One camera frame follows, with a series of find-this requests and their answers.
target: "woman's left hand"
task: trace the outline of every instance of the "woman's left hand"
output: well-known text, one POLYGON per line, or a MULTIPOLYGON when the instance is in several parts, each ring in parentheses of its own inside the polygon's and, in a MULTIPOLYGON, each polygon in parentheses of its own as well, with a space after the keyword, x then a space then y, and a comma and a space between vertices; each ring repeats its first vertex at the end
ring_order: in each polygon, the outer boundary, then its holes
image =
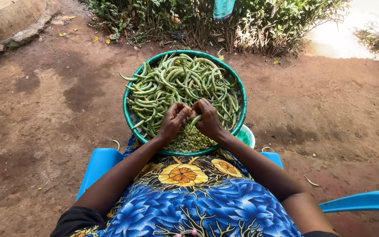
POLYGON ((163 116, 163 121, 157 136, 169 143, 178 134, 181 127, 187 124, 187 117, 191 114, 191 108, 182 102, 175 102, 163 116))

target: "hand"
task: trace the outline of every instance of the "hand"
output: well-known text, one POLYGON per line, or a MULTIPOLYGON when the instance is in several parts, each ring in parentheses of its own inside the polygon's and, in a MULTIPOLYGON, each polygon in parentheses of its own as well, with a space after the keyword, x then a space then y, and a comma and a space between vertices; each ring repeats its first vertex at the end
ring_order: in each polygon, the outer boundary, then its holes
POLYGON ((191 108, 182 102, 175 102, 166 111, 156 137, 169 143, 178 134, 181 127, 187 124, 187 117, 191 114, 191 108))
POLYGON ((216 108, 204 98, 197 100, 192 106, 191 116, 189 117, 190 121, 200 114, 203 116, 195 124, 195 127, 205 136, 216 140, 221 133, 226 131, 220 124, 216 108))

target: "sunlit ground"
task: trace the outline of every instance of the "sunlit ground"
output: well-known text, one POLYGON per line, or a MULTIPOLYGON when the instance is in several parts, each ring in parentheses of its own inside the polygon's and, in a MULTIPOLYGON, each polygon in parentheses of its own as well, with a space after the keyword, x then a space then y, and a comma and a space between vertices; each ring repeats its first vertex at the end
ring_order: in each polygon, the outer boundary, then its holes
POLYGON ((324 23, 305 37, 312 40, 305 48, 306 55, 330 58, 375 58, 365 46, 358 44, 355 29, 365 29, 370 23, 379 31, 379 0, 353 0, 350 14, 343 24, 324 23))

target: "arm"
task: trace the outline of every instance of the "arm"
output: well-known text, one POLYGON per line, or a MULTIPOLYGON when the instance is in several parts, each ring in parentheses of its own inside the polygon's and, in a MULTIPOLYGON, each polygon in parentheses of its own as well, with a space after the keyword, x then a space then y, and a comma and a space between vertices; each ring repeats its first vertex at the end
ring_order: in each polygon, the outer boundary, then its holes
POLYGON ((185 126, 189 113, 190 108, 184 103, 174 103, 163 117, 157 136, 100 177, 73 206, 87 207, 106 216, 153 155, 176 136, 180 127, 185 126))
POLYGON ((195 124, 197 129, 230 151, 256 182, 270 190, 302 234, 316 230, 335 233, 318 204, 301 184, 271 160, 223 129, 216 108, 206 99, 194 103, 190 120, 198 114, 203 116, 195 124))

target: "concrete wall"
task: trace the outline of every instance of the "concrete wall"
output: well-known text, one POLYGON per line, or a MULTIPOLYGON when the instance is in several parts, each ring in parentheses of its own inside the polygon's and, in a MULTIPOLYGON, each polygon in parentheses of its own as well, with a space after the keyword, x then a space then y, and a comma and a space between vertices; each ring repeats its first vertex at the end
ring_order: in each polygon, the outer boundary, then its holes
POLYGON ((46 4, 47 0, 0 0, 0 41, 29 27, 46 4))

